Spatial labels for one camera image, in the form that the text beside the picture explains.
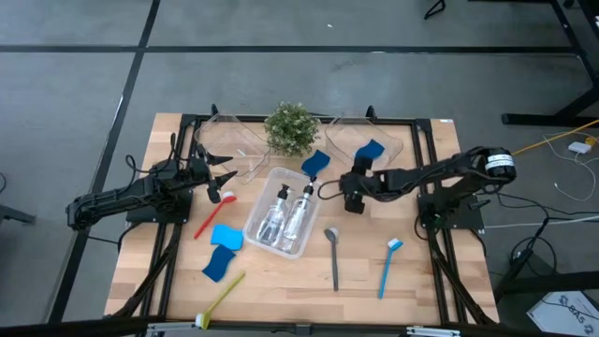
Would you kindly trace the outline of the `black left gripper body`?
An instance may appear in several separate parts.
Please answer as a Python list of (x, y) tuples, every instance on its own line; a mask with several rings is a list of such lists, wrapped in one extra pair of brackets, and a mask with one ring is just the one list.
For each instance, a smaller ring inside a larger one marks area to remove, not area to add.
[(190, 170), (194, 181), (199, 181), (200, 184), (207, 185), (207, 194), (212, 203), (219, 203), (221, 197), (219, 194), (220, 187), (216, 187), (211, 172), (211, 166), (205, 162), (205, 154), (209, 153), (203, 145), (197, 145), (195, 153), (190, 159)]

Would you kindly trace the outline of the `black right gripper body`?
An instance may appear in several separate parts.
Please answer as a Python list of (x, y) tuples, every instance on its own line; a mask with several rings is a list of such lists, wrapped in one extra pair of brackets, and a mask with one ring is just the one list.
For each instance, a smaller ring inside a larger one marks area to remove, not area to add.
[(363, 214), (363, 198), (377, 196), (377, 180), (352, 171), (341, 176), (339, 187), (343, 193), (344, 209), (351, 213)]

